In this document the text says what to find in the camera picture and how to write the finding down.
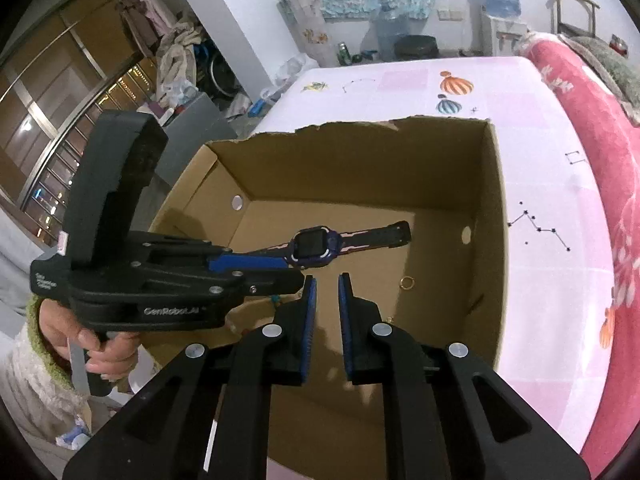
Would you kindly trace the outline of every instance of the hand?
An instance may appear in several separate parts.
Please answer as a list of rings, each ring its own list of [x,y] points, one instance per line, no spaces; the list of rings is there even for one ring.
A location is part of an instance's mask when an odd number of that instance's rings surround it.
[[[114,339],[100,343],[95,332],[83,327],[74,313],[53,300],[40,306],[40,331],[53,350],[69,361],[67,340],[88,351],[86,370],[114,381],[126,377],[138,362],[140,334],[119,332]]]

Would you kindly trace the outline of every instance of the teal striped balloon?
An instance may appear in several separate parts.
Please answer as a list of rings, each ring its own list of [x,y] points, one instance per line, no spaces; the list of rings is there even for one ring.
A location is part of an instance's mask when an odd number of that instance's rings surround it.
[[[446,95],[439,94],[438,97],[441,101],[438,103],[436,109],[444,115],[455,115],[462,110],[462,105],[455,101],[446,98]]]

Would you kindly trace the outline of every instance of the white pillar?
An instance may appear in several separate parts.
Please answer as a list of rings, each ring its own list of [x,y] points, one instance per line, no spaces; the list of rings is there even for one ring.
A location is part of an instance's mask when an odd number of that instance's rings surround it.
[[[277,0],[187,0],[249,97],[299,53]]]

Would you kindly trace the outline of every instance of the hot air balloon print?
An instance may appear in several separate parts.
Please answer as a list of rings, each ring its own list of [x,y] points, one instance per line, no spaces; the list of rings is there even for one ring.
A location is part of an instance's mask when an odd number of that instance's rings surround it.
[[[474,84],[461,77],[453,77],[451,72],[440,72],[444,81],[440,83],[440,89],[447,94],[466,95],[473,91]]]
[[[462,110],[462,105],[460,103],[457,103],[455,101],[451,101],[450,99],[447,99],[446,95],[438,94],[438,98],[441,99],[441,101],[438,103],[438,106],[436,107],[436,109],[441,114],[455,115],[460,110]]]

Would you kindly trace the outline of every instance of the cardboard box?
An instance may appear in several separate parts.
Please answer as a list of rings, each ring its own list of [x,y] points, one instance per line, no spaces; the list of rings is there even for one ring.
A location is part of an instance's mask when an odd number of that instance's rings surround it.
[[[212,142],[152,225],[243,252],[287,241],[301,228],[344,232],[403,219],[412,228],[409,245],[305,271],[318,280],[310,376],[302,388],[274,387],[269,453],[311,478],[386,478],[382,390],[354,387],[344,373],[340,273],[350,273],[354,293],[376,302],[383,319],[420,342],[462,341],[494,361],[506,291],[506,219],[491,125],[412,117]],[[415,280],[411,290],[399,286],[404,276]],[[268,322],[273,309],[270,300],[254,301],[232,311],[224,328],[149,334],[144,343],[164,364],[194,341],[237,340],[242,328]]]

